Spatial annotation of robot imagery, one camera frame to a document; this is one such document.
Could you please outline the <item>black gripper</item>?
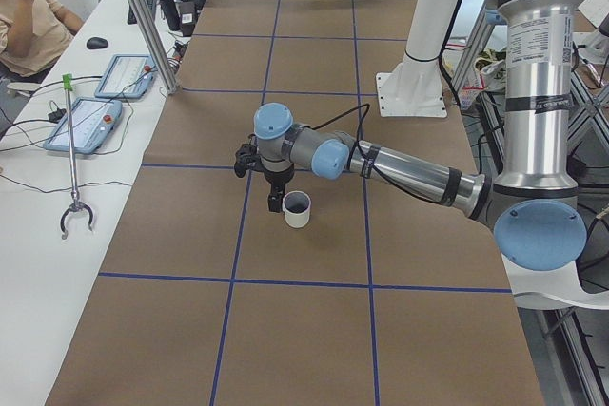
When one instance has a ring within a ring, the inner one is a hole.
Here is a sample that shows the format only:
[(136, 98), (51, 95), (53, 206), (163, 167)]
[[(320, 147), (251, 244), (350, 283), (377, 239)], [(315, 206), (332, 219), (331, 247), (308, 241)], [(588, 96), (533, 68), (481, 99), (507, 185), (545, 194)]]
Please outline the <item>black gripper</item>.
[(268, 210), (273, 213), (281, 213), (283, 211), (285, 187), (294, 177), (294, 166), (291, 165), (281, 171), (266, 169), (264, 176), (270, 184), (270, 192), (267, 197)]

